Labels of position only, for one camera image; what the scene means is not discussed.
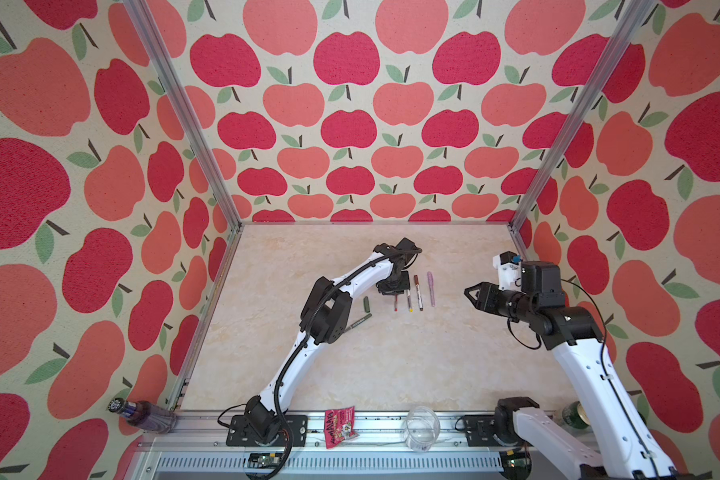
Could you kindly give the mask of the aluminium corner post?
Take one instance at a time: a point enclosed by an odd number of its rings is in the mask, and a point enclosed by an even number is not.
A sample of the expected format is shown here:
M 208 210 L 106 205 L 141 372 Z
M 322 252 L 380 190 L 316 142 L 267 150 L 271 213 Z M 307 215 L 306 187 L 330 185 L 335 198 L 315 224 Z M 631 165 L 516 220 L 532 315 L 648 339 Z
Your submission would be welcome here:
M 657 5 L 657 1 L 648 0 L 630 1 L 626 5 L 613 35 L 607 41 L 589 79 L 582 87 L 581 94 L 574 101 L 573 108 L 567 115 L 552 147 L 545 154 L 537 174 L 527 192 L 523 195 L 508 225 L 511 234 L 520 233 L 522 225 L 529 217 L 533 206 L 537 204 L 538 198 L 550 180 L 557 163 L 563 158 L 588 112 L 600 98 L 607 81 L 611 78 L 615 68 L 627 51 L 636 32 L 642 27 L 650 16 L 651 10 Z
M 226 188 L 220 167 L 205 138 L 192 102 L 176 73 L 172 58 L 148 3 L 126 0 L 124 5 L 222 213 L 232 231 L 240 234 L 243 228 L 241 218 Z

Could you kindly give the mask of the white pen brown end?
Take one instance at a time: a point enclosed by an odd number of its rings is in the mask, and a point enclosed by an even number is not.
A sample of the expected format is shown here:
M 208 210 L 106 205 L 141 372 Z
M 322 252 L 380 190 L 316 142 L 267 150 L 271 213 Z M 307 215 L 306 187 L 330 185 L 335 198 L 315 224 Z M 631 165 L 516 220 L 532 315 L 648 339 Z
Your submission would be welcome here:
M 424 310 L 423 299 L 422 299 L 422 295 L 421 295 L 420 285 L 418 283 L 415 283 L 415 293 L 416 293 L 418 309 L 420 311 L 423 311 Z

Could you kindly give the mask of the pink snack packet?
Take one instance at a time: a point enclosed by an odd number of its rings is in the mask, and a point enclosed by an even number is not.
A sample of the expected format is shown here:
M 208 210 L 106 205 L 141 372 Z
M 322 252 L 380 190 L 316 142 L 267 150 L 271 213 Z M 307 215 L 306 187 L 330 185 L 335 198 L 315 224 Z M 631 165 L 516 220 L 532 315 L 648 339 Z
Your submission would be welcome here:
M 327 410 L 323 424 L 324 440 L 327 449 L 333 449 L 343 442 L 356 439 L 355 407 Z

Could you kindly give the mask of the purple bottle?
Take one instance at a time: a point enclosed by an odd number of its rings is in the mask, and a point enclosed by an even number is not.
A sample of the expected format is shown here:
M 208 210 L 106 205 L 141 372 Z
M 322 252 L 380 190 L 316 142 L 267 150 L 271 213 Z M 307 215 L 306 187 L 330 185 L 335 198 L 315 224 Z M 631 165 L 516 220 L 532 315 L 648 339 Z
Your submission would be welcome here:
M 175 426 L 177 416 L 148 401 L 129 401 L 115 397 L 107 405 L 107 410 L 119 415 L 132 427 L 155 434 L 167 434 Z

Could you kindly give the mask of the green marker pen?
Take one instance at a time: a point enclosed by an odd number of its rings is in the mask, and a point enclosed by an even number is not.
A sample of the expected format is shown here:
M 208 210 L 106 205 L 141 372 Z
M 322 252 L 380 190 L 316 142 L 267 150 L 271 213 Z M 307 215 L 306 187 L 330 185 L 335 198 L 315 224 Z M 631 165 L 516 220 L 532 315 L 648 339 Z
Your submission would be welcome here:
M 372 315 L 371 313 L 367 313 L 367 314 L 364 315 L 362 318 L 360 318 L 360 319 L 354 321 L 353 323 L 351 323 L 351 324 L 346 328 L 345 332 L 349 332 L 350 330 L 353 330 L 353 329 L 359 327 L 359 326 L 362 325 L 364 322 L 366 322 L 367 320 L 369 320 L 372 316 L 373 316 L 373 315 Z

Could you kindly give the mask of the aluminium front rail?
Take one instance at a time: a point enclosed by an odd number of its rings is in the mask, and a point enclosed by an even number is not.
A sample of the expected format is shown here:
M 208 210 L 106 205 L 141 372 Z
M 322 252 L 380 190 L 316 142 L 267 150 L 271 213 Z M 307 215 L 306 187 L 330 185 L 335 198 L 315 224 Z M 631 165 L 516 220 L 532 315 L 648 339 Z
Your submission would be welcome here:
M 440 433 L 433 446 L 418 452 L 406 443 L 406 412 L 359 411 L 356 438 L 329 449 L 324 414 L 307 413 L 280 479 L 562 479 L 564 473 L 533 446 L 506 447 L 495 442 L 471 446 L 464 414 L 440 411 Z M 230 446 L 229 432 L 209 411 L 180 415 L 166 435 L 147 435 L 126 456 L 120 479 L 251 479 L 281 460 L 284 449 Z

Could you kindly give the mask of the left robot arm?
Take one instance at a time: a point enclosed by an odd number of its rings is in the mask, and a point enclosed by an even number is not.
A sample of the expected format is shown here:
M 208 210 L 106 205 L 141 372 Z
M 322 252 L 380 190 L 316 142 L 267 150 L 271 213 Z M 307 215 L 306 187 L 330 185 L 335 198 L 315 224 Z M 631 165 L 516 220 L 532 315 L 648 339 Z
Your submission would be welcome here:
M 405 292 L 407 270 L 421 252 L 408 238 L 395 245 L 381 243 L 351 272 L 315 281 L 288 357 L 267 387 L 246 403 L 244 418 L 258 441 L 270 443 L 286 429 L 285 412 L 297 386 L 323 346 L 336 342 L 346 331 L 353 301 L 372 287 L 383 295 Z

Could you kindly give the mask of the pink fountain pen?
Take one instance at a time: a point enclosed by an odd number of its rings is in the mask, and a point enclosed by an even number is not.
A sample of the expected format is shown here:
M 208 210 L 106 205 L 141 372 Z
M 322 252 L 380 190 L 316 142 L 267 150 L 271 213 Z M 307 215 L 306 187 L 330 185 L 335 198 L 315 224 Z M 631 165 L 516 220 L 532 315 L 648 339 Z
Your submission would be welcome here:
M 432 308 L 436 307 L 436 295 L 435 295 L 435 289 L 433 284 L 428 285 L 428 291 L 429 291 L 429 298 L 430 298 L 430 305 Z

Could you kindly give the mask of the left aluminium corner post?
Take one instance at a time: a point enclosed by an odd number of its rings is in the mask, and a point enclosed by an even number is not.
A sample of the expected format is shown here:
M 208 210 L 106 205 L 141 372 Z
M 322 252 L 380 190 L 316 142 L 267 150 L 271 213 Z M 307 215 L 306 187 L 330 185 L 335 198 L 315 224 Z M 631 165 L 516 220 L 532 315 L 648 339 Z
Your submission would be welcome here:
M 205 138 L 192 102 L 176 73 L 172 58 L 148 3 L 126 0 L 124 5 L 222 213 L 232 231 L 240 234 L 243 228 L 241 218 L 226 188 L 220 167 Z

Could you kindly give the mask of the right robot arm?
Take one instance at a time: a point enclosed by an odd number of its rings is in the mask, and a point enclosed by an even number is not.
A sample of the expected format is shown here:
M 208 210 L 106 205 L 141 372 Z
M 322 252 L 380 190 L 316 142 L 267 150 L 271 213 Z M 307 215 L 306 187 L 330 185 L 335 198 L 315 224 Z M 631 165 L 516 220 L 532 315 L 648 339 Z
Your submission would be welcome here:
M 587 447 L 528 397 L 498 402 L 497 437 L 507 445 L 531 444 L 568 479 L 683 478 L 631 403 L 593 315 L 566 305 L 559 267 L 521 261 L 496 270 L 499 283 L 468 287 L 465 297 L 479 311 L 529 326 L 572 383 L 598 448 Z

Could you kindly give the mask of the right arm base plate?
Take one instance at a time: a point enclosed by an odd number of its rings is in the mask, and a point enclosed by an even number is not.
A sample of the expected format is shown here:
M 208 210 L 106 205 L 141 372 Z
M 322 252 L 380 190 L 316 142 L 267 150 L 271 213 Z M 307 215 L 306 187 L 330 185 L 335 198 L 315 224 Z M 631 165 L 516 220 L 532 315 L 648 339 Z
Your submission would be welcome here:
M 469 447 L 521 445 L 523 439 L 515 431 L 513 414 L 521 408 L 538 408 L 539 404 L 529 397 L 500 399 L 491 414 L 463 415 L 456 423 L 462 424 Z

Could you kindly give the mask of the clear plastic cup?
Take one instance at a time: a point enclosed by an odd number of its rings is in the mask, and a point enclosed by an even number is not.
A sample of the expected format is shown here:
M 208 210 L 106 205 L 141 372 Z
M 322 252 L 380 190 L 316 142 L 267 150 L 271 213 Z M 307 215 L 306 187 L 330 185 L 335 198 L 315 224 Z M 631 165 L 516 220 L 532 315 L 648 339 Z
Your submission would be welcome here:
M 429 451 L 440 435 L 440 420 L 429 407 L 412 408 L 404 420 L 403 437 L 406 447 L 417 453 Z

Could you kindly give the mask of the green drink can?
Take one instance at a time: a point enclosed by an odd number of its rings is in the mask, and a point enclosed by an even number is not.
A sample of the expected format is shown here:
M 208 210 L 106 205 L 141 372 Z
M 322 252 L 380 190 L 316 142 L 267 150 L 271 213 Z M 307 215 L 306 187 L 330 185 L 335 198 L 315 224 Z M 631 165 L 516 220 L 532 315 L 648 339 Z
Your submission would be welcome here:
M 580 401 L 566 405 L 560 412 L 562 424 L 573 430 L 587 430 L 590 427 L 588 416 Z

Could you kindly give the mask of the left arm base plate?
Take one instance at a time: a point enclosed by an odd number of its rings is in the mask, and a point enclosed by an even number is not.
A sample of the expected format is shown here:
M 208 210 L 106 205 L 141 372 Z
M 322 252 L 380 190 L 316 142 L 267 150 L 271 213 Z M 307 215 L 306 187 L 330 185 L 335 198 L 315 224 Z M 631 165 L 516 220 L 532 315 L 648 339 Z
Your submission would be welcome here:
M 293 447 L 304 447 L 308 431 L 307 415 L 286 415 L 291 430 L 290 440 Z M 232 417 L 225 443 L 229 447 L 285 447 L 287 442 L 281 432 L 282 424 L 275 421 L 263 430 L 251 423 L 244 415 Z

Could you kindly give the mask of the right aluminium corner post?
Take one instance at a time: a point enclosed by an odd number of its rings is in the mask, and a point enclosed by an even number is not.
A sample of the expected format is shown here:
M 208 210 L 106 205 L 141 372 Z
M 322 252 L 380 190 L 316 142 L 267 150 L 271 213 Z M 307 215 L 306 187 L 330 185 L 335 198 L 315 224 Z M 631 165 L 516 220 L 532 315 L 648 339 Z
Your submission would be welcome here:
M 611 78 L 615 68 L 627 51 L 636 32 L 642 27 L 650 16 L 651 10 L 657 5 L 657 1 L 648 0 L 630 1 L 626 5 L 613 35 L 607 41 L 589 79 L 582 87 L 581 94 L 574 101 L 573 108 L 567 115 L 552 147 L 545 154 L 537 174 L 527 192 L 523 195 L 508 225 L 511 234 L 520 233 L 522 225 L 529 217 L 533 206 L 537 204 L 538 198 L 550 180 L 557 163 L 563 158 L 588 112 L 600 98 L 607 81 Z

